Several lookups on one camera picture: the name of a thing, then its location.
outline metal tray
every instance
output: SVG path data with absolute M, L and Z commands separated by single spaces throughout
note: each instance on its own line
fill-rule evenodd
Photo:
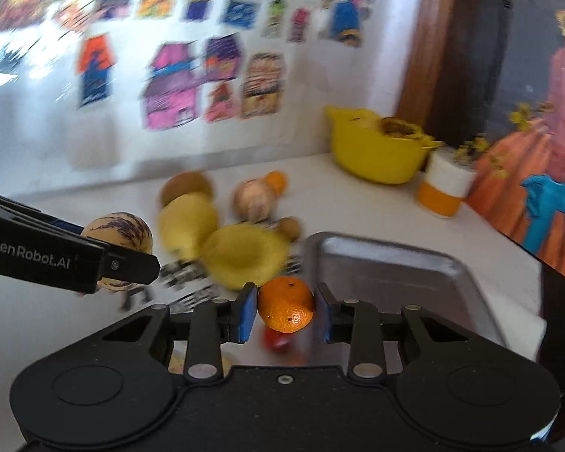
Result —
M 338 300 L 362 299 L 381 312 L 399 313 L 418 304 L 506 347 L 506 343 L 468 268 L 457 259 L 426 249 L 385 241 L 320 232 L 305 242 L 304 278 L 311 287 L 326 283 Z M 311 363 L 346 360 L 343 345 L 312 342 Z M 401 370 L 397 348 L 386 342 L 389 372 Z

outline red fruit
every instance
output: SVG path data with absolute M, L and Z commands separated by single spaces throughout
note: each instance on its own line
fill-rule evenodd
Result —
M 274 353 L 285 353 L 291 347 L 292 335 L 264 327 L 264 347 Z

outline white countertop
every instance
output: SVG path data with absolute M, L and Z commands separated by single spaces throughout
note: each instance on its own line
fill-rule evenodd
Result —
M 470 208 L 464 206 L 450 220 L 435 217 L 414 201 L 416 181 L 398 187 L 370 184 L 339 169 L 330 155 L 318 155 L 208 172 L 215 185 L 220 221 L 233 220 L 230 194 L 238 182 L 276 169 L 285 171 L 290 181 L 277 214 L 299 218 L 305 236 L 336 231 L 425 247 L 458 258 L 475 276 L 509 347 L 535 358 L 545 330 L 537 317 L 540 263 Z M 127 211 L 145 219 L 157 233 L 157 194 L 165 181 L 77 191 L 34 206 L 80 225 L 109 212 Z M 154 252 L 162 264 L 173 260 L 158 239 Z M 180 297 L 169 289 L 155 292 L 153 303 Z M 119 310 L 121 297 L 103 290 L 81 298 L 0 276 L 0 451 L 10 452 L 23 443 L 8 404 L 14 377 L 33 361 L 125 317 Z

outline mandarin orange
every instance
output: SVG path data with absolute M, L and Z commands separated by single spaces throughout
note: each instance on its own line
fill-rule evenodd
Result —
M 287 190 L 287 184 L 289 183 L 287 175 L 280 170 L 268 173 L 264 180 L 274 189 L 277 197 L 280 197 Z
M 314 296 L 300 278 L 280 276 L 260 289 L 257 309 L 269 328 L 281 333 L 295 333 L 312 321 Z

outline yellow bowl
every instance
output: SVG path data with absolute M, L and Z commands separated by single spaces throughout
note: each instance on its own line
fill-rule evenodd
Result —
M 366 109 L 325 107 L 333 123 L 331 150 L 346 170 L 382 184 L 404 184 L 420 170 L 425 158 L 440 146 L 419 126 L 408 125 L 414 134 L 392 137 L 380 132 L 382 117 Z

